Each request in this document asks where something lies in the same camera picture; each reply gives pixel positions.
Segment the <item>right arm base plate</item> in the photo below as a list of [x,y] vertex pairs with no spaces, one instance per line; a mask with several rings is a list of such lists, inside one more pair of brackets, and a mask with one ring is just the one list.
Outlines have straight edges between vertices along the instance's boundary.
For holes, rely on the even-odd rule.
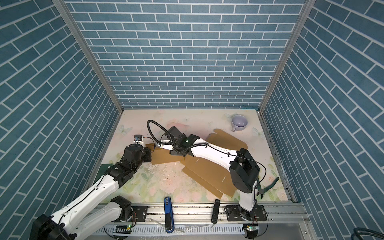
[[240,207],[240,205],[227,205],[224,207],[224,211],[228,222],[267,220],[267,212],[262,205],[255,205],[250,212]]

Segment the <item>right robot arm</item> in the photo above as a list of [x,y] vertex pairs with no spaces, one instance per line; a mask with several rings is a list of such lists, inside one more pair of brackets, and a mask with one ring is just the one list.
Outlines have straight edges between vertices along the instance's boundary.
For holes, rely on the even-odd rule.
[[170,151],[171,155],[187,156],[206,159],[227,170],[231,175],[233,185],[240,191],[241,198],[238,206],[239,214],[244,220],[254,220],[256,217],[257,201],[255,186],[259,180],[260,167],[254,161],[248,150],[229,150],[201,139],[196,135],[186,137],[182,134],[173,137],[166,134],[167,140],[155,140],[158,148]]

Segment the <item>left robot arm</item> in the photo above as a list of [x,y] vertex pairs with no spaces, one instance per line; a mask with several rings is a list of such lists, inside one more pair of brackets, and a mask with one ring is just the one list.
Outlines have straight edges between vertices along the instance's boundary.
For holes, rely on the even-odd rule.
[[131,144],[121,160],[109,167],[88,190],[50,216],[41,215],[32,224],[31,240],[84,240],[112,221],[134,220],[131,201],[114,197],[105,207],[93,213],[106,197],[116,192],[143,163],[152,160],[152,151],[141,144]]

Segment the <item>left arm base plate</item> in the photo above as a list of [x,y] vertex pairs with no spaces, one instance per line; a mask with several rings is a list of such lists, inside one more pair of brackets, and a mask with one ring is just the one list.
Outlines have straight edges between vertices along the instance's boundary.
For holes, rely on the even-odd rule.
[[132,206],[131,216],[128,218],[128,222],[144,223],[147,218],[148,206]]

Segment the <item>aluminium front rail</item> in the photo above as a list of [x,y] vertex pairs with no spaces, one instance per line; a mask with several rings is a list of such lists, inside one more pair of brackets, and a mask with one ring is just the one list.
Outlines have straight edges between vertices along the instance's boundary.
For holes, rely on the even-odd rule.
[[[218,224],[224,223],[258,223],[258,224],[301,224],[309,221],[308,214],[303,204],[283,202],[261,202],[258,205],[264,206],[267,212],[266,221],[240,221],[228,222],[224,207],[227,205],[236,205],[235,203],[220,204]],[[147,218],[144,223],[164,223],[165,222],[165,209],[164,204],[133,204],[133,206],[148,206]],[[203,225],[210,224],[213,212],[214,203],[173,203],[173,216],[175,224],[192,224]]]

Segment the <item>green handled pliers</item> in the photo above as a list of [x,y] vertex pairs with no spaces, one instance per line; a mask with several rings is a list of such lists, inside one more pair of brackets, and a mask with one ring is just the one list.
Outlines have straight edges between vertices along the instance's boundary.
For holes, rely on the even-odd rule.
[[257,185],[256,185],[257,196],[261,196],[261,198],[263,198],[264,194],[267,193],[270,189],[272,189],[276,185],[276,183],[278,182],[279,179],[280,179],[279,177],[276,177],[270,185],[268,185],[264,188],[262,188],[261,182],[259,180],[257,180]]

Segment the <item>blue black handheld tool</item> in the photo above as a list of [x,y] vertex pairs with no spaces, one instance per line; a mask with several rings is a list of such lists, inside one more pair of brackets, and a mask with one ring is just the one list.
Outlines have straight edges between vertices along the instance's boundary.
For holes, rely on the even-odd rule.
[[165,209],[165,228],[166,228],[166,232],[170,234],[175,230],[171,197],[165,197],[164,209]]

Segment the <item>dark green flat object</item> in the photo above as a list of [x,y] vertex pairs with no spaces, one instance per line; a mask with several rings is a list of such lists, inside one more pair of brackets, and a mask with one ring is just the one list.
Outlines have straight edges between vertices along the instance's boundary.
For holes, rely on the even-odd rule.
[[97,178],[99,178],[100,175],[104,175],[105,172],[111,167],[113,164],[102,164],[98,170]]

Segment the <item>lavender ceramic cup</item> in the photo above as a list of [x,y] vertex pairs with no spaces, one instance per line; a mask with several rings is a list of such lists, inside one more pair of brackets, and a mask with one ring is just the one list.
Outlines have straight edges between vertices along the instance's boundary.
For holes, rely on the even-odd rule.
[[231,124],[233,132],[242,131],[247,127],[248,120],[242,115],[234,115],[231,119]]

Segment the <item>cardboard box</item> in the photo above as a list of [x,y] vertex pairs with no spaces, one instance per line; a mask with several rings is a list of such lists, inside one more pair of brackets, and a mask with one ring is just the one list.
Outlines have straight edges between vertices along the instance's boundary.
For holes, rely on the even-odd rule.
[[154,149],[154,144],[146,144],[146,147],[149,148],[151,151],[151,164],[152,165],[159,165],[159,164],[167,164],[167,163],[174,163],[174,162],[180,162],[184,160],[184,156],[178,156],[178,155],[171,155],[169,150],[156,148]]

